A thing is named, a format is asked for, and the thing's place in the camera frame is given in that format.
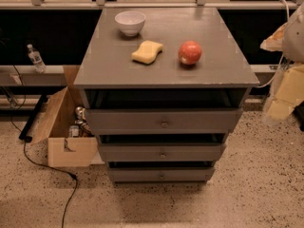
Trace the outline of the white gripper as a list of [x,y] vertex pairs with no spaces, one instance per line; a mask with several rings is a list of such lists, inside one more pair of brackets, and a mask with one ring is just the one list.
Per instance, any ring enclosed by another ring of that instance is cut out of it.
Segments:
[[265,104],[266,117],[273,121],[286,120],[297,106],[304,102],[304,65],[295,64],[280,69],[271,87],[271,96]]

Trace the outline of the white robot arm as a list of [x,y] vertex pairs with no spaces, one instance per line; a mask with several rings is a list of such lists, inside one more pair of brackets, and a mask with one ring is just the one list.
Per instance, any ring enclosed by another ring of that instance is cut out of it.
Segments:
[[281,51],[287,60],[294,63],[287,70],[278,71],[272,83],[271,99],[264,108],[269,118],[283,121],[304,102],[304,4],[260,47]]

